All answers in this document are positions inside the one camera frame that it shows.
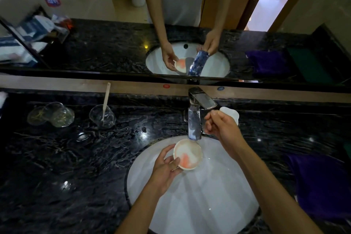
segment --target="plastic bottle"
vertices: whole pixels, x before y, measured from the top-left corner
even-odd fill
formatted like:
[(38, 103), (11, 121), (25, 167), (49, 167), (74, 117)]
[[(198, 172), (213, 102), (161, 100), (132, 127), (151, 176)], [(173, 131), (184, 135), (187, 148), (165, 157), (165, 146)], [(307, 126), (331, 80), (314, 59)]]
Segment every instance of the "plastic bottle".
[(67, 25), (71, 29), (71, 19), (63, 13), (61, 10), (61, 1), (60, 0), (45, 0), (46, 4), (51, 8), (52, 11), (52, 21), (54, 23), (60, 23)]

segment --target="chrome faucet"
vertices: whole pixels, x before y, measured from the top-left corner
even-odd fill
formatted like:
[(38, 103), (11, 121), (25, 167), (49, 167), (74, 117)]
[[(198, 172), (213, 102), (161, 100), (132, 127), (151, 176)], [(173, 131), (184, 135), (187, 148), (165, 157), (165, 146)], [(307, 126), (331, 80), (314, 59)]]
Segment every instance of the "chrome faucet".
[(189, 76), (200, 76), (202, 69), (204, 68), (206, 61), (210, 57), (210, 54), (206, 51), (200, 50), (194, 62), (191, 64), (188, 75)]
[(201, 88), (193, 87), (189, 89), (190, 106), (188, 108), (188, 138), (193, 141), (201, 139), (201, 107), (205, 110), (210, 110), (217, 106)]

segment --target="purple cloth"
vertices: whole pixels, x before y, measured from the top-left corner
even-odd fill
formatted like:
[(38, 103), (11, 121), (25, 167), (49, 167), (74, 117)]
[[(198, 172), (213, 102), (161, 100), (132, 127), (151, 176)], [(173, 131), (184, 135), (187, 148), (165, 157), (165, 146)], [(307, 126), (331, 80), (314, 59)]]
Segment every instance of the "purple cloth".
[(311, 217), (333, 222), (351, 218), (351, 183), (342, 163), (329, 156), (288, 155), (297, 201)]
[(291, 73), (287, 59), (278, 51), (247, 51), (246, 56), (253, 65), (257, 77), (282, 76)]

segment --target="bathroom sink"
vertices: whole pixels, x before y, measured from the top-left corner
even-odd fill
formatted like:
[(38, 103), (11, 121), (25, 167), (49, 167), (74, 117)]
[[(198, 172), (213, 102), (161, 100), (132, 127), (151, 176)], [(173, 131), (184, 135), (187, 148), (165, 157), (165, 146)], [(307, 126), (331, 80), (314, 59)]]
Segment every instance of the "bathroom sink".
[[(150, 178), (161, 150), (185, 138), (159, 141), (135, 159), (127, 177), (131, 204)], [(235, 234), (257, 213), (257, 200), (238, 163), (219, 141), (202, 137), (198, 143), (204, 155), (200, 165), (178, 175), (157, 204), (150, 229), (158, 234)]]
[[(194, 43), (174, 43), (172, 44), (175, 55), (179, 58), (192, 57), (195, 58), (198, 44)], [(171, 71), (166, 68), (163, 59), (161, 48), (156, 48), (151, 51), (146, 58), (146, 67), (156, 74), (178, 75), (177, 72)], [(229, 61), (221, 52), (212, 55), (206, 62), (201, 76), (204, 77), (225, 77), (229, 72)]]

